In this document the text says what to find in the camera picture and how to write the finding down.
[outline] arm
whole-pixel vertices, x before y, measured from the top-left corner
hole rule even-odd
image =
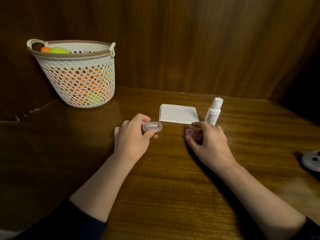
[[[203,144],[186,136],[198,158],[232,190],[267,239],[289,239],[304,225],[306,218],[268,190],[234,159],[221,127],[194,122],[195,132],[203,133]]]
[[[151,119],[137,114],[114,130],[114,153],[71,197],[80,210],[106,222],[120,187],[136,162],[146,152],[154,130],[142,135],[141,125]]]

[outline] wooden table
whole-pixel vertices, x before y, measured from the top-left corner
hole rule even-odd
[[[193,106],[214,96],[116,88],[93,109],[59,100],[1,125],[0,229],[22,230],[69,197],[113,151],[113,129],[161,104]],[[320,149],[320,128],[271,101],[223,97],[220,125],[236,160],[262,184],[320,224],[320,184],[294,153]],[[103,239],[241,239],[260,232],[228,188],[183,140],[189,125],[163,123],[126,178]]]

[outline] purple lens case cap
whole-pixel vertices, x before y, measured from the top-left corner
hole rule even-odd
[[[196,133],[193,131],[193,129],[186,129],[186,135],[192,137],[193,139],[200,141],[202,139],[202,134],[201,133]]]

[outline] basket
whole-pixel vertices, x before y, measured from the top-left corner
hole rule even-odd
[[[32,44],[61,47],[70,54],[44,53]],[[108,102],[115,92],[115,43],[86,40],[27,42],[55,91],[66,104],[76,108],[92,108]]]

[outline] black sleeve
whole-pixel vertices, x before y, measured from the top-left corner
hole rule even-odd
[[[98,240],[106,225],[107,223],[87,215],[66,199],[49,216],[13,239]]]
[[[306,222],[290,240],[302,240],[302,239],[320,239],[320,226],[318,226],[313,220],[306,217]]]

